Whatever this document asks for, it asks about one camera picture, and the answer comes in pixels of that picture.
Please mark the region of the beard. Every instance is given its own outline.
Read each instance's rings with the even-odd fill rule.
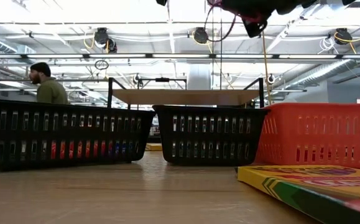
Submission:
[[[34,85],[40,84],[40,77],[38,75],[32,78],[32,84]]]

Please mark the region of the man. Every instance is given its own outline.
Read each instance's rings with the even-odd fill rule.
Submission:
[[[51,78],[50,67],[44,63],[30,66],[29,78],[33,84],[40,84],[37,89],[37,102],[68,104],[68,95],[64,87]]]

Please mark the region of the wooden shelf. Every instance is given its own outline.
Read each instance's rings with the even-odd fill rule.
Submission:
[[[259,90],[113,90],[113,96],[131,105],[242,105]]]

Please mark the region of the orange plastic basket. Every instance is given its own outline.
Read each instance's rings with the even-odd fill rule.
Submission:
[[[266,107],[257,162],[360,168],[360,105],[279,103]]]

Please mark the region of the wooden table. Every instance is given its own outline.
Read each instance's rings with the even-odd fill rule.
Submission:
[[[316,223],[236,180],[230,167],[112,166],[0,172],[0,223]]]

